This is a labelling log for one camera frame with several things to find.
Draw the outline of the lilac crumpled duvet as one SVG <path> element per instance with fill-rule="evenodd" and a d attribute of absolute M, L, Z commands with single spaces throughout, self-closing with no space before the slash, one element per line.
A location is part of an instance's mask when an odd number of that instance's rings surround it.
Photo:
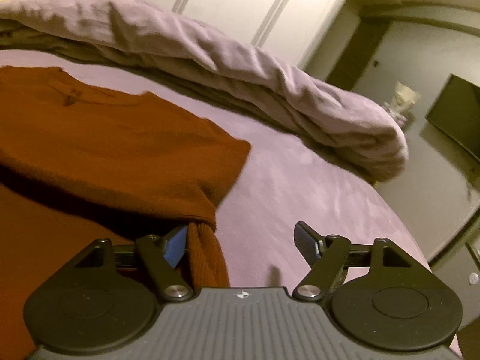
<path fill-rule="evenodd" d="M 5 0 L 1 45 L 165 72 L 332 147 L 377 181 L 397 177 L 408 161 L 404 133 L 372 100 L 143 0 Z"/>

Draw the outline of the black wall television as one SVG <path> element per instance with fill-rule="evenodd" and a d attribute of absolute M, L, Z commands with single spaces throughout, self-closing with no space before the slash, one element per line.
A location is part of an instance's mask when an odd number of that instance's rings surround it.
<path fill-rule="evenodd" d="M 425 119 L 479 161 L 479 87 L 450 74 Z"/>

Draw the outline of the lilac bed sheet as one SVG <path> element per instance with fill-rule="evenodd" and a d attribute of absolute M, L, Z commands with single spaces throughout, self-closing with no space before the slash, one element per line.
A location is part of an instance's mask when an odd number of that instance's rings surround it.
<path fill-rule="evenodd" d="M 204 290 L 190 307 L 167 310 L 172 327 L 152 329 L 116 352 L 116 359 L 384 358 L 332 328 L 323 311 L 287 297 L 308 270 L 293 242 L 300 220 L 320 233 L 338 233 L 359 243 L 389 236 L 422 259 L 412 236 L 374 188 L 333 155 L 316 153 L 296 136 L 209 105 L 164 78 L 19 49 L 3 51 L 1 64 L 59 67 L 92 86 L 131 94 L 149 91 L 252 145 L 217 214 L 231 289 Z"/>

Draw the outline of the wrapped flower bouquet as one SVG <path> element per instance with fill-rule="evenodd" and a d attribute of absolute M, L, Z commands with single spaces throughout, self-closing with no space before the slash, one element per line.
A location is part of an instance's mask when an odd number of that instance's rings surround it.
<path fill-rule="evenodd" d="M 413 120 L 412 108 L 420 98 L 421 94 L 419 92 L 397 81 L 394 86 L 392 99 L 389 102 L 384 102 L 382 108 L 401 129 L 405 129 Z"/>

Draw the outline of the dark door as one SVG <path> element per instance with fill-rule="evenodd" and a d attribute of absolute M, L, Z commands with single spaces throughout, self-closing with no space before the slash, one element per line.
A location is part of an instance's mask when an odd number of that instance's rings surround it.
<path fill-rule="evenodd" d="M 352 91 L 390 26 L 389 20 L 362 19 L 326 82 Z"/>

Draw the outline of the rust brown knit cardigan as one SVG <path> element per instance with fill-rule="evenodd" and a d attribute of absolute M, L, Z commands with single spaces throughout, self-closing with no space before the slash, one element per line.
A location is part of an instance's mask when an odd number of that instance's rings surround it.
<path fill-rule="evenodd" d="M 34 345 L 27 297 L 97 238 L 187 227 L 187 281 L 230 283 L 216 208 L 249 155 L 229 135 L 156 95 L 87 85 L 59 67 L 1 69 L 1 357 Z"/>

